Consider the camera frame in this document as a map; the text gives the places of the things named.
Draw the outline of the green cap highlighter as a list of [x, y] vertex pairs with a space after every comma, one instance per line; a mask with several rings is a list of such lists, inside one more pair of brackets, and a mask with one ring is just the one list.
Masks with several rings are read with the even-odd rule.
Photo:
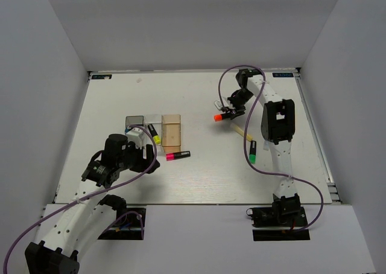
[[255, 140], [250, 141], [248, 159], [252, 164], [255, 164], [255, 162], [256, 162], [256, 152], [257, 152], [256, 145], [257, 145], [257, 143]]

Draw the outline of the pastel yellow marker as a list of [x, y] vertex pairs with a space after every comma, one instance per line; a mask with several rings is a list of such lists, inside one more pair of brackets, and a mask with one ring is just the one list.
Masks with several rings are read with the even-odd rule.
[[[237, 134], [239, 134], [240, 136], [244, 136], [244, 130], [242, 128], [240, 128], [238, 125], [236, 125], [235, 123], [231, 123], [230, 124], [230, 128], [232, 130], [234, 130]], [[254, 140], [254, 137], [250, 134], [246, 134], [246, 140], [248, 140], [249, 142], [251, 142], [252, 140]]]

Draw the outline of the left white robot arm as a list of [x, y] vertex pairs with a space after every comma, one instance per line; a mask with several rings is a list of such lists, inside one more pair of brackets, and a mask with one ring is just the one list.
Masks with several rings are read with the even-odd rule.
[[60, 214], [52, 229], [25, 250], [30, 273], [78, 273], [80, 260], [91, 244], [114, 225], [123, 224], [131, 212], [124, 198], [111, 194], [119, 175], [130, 170], [138, 177], [160, 167], [155, 142], [144, 147], [114, 133], [96, 152], [81, 175], [73, 199], [53, 212]]

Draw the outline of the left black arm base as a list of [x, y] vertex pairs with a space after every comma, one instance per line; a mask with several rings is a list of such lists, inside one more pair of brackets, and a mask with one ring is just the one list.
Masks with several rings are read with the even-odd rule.
[[108, 206], [116, 214], [116, 221], [99, 237], [99, 240], [143, 240], [145, 232], [145, 207], [129, 206], [116, 195], [106, 195], [99, 203]]

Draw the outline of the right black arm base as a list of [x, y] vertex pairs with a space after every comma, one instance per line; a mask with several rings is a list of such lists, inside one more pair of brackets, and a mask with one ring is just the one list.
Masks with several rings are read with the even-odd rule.
[[309, 241], [308, 229], [299, 231], [308, 224], [304, 207], [298, 214], [290, 214], [280, 220], [274, 215], [272, 207], [248, 208], [246, 215], [252, 221], [253, 241]]

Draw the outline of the yellow cap highlighter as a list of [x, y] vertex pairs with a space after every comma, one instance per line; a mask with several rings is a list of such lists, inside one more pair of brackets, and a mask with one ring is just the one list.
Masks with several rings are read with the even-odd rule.
[[151, 137], [153, 139], [153, 141], [156, 143], [156, 145], [160, 145], [161, 144], [161, 139], [158, 135], [158, 132], [156, 131], [155, 127], [152, 125], [152, 124], [148, 124], [147, 125], [148, 127], [148, 130], [151, 134]]

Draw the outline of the pink cap highlighter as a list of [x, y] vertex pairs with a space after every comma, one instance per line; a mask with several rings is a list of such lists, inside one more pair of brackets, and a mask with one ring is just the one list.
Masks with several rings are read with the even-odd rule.
[[166, 160], [167, 161], [173, 161], [173, 160], [188, 158], [190, 156], [191, 156], [190, 151], [180, 151], [180, 152], [175, 152], [175, 153], [167, 153], [166, 154]]

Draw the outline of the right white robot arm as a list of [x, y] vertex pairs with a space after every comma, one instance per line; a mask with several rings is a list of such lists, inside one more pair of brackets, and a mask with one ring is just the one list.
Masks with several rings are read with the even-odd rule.
[[257, 69], [240, 69], [236, 74], [240, 89], [227, 98], [230, 119], [245, 114], [245, 104], [258, 97], [262, 104], [261, 133], [271, 153], [273, 171], [280, 183], [273, 193], [272, 216], [280, 224], [288, 224], [300, 212], [300, 198], [292, 180], [291, 141], [295, 133], [295, 104], [283, 99], [265, 81]]

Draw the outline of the orange cap highlighter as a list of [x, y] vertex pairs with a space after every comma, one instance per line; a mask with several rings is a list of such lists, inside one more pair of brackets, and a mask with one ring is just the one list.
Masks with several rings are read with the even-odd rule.
[[231, 119], [233, 117], [233, 114], [231, 112], [221, 113], [214, 116], [214, 121], [219, 122], [225, 119]]

